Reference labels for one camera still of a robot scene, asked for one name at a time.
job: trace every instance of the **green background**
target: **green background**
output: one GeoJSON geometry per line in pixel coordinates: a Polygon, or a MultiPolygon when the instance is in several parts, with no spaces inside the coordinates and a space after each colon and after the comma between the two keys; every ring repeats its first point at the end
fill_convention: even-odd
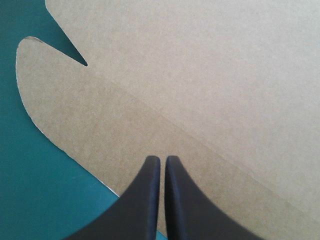
{"type": "MultiPolygon", "coordinates": [[[[44,0],[0,0],[0,239],[61,239],[118,197],[54,146],[28,116],[15,70],[18,44],[27,36],[86,64],[44,0]]],[[[157,234],[157,240],[164,239],[157,234]]]]}

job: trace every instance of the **brown cardboard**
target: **brown cardboard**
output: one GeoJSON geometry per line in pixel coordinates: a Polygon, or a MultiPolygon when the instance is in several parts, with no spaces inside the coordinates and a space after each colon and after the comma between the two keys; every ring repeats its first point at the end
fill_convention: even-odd
{"type": "Polygon", "coordinates": [[[319,239],[316,2],[46,4],[88,63],[18,47],[23,104],[55,145],[119,194],[146,155],[179,155],[253,232],[319,239]]]}

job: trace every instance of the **teal surface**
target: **teal surface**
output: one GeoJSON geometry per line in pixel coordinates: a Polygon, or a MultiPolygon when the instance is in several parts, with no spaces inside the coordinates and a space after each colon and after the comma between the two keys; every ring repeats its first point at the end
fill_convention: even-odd
{"type": "MultiPolygon", "coordinates": [[[[44,0],[0,0],[0,239],[55,240],[85,226],[117,196],[32,123],[16,81],[19,42],[34,36],[80,63],[44,0]]],[[[158,240],[166,239],[158,233],[158,240]]]]}

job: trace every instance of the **cardboard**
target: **cardboard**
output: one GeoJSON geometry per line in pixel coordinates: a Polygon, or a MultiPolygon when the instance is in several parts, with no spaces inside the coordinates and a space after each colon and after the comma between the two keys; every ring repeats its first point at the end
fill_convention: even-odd
{"type": "Polygon", "coordinates": [[[19,44],[22,102],[55,145],[119,194],[147,155],[178,155],[254,233],[319,239],[316,1],[46,5],[88,63],[19,44]]]}

